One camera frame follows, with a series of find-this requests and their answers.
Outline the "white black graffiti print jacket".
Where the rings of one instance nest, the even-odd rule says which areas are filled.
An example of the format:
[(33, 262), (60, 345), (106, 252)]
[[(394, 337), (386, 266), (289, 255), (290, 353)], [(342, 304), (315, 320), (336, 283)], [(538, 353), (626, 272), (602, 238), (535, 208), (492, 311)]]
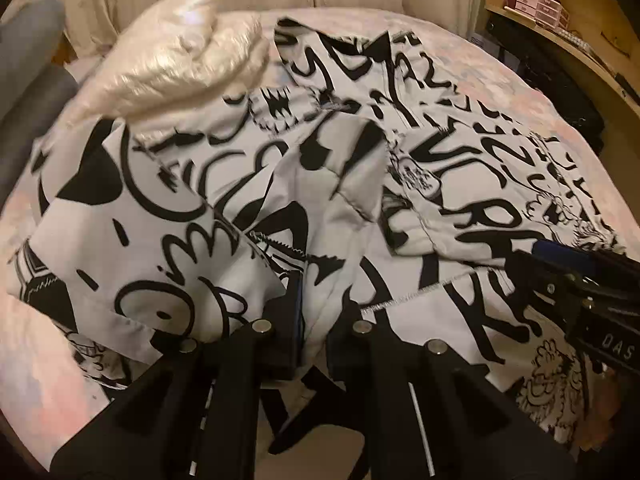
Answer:
[(448, 341), (560, 443), (592, 371), (506, 258), (538, 240), (624, 248), (586, 160), (551, 127), (469, 96), (423, 38), (332, 37), (282, 20), (280, 87), (131, 125), (55, 126), (25, 183), (35, 224), (2, 278), (85, 372), (129, 385), (165, 344), (231, 335), (303, 279), (304, 355), (341, 310)]

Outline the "pastel patterned bed cover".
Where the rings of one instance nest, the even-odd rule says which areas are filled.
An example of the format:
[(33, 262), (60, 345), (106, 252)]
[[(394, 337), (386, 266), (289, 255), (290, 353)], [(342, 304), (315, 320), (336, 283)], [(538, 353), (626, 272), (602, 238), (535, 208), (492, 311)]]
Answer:
[[(384, 30), (412, 30), (437, 56), (464, 93), (529, 119), (556, 133), (578, 156), (605, 220), (620, 234), (632, 258), (639, 255), (639, 226), (602, 162), (582, 136), (562, 122), (551, 103), (496, 58), (433, 23), (375, 9), (277, 9), (260, 14), (266, 36), (288, 16), (331, 35), (372, 37)], [(1, 296), (1, 408), (17, 437), (49, 466), (54, 452), (106, 404), (87, 382), (66, 339), (42, 314)]]

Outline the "wooden shelf desk unit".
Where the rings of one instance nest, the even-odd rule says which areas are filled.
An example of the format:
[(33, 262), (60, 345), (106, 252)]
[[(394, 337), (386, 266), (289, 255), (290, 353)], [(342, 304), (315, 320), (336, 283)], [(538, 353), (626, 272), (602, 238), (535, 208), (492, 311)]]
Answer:
[(553, 42), (594, 73), (622, 101), (638, 113), (639, 104), (615, 79), (622, 75), (634, 92), (639, 90), (639, 37), (616, 0), (560, 0), (570, 14), (568, 30), (592, 47), (595, 56), (563, 39), (551, 29), (510, 10), (506, 0), (485, 0), (485, 9), (521, 24)]

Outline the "dark grey bolster pillow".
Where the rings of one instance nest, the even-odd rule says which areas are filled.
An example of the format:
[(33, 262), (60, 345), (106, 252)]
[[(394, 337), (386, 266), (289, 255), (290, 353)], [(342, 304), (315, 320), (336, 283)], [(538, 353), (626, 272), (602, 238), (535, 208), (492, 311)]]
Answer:
[(1, 206), (25, 168), (32, 144), (54, 124), (79, 84), (64, 67), (50, 64), (27, 87), (1, 122)]

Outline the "cream shiny puffer jacket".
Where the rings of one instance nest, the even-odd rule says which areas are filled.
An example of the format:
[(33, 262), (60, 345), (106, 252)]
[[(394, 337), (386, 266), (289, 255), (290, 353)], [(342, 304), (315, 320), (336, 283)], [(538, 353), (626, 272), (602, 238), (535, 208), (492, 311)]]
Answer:
[(269, 44), (255, 12), (217, 12), (217, 0), (160, 0), (119, 36), (63, 108), (53, 141), (96, 116), (139, 118), (210, 92), (243, 92)]

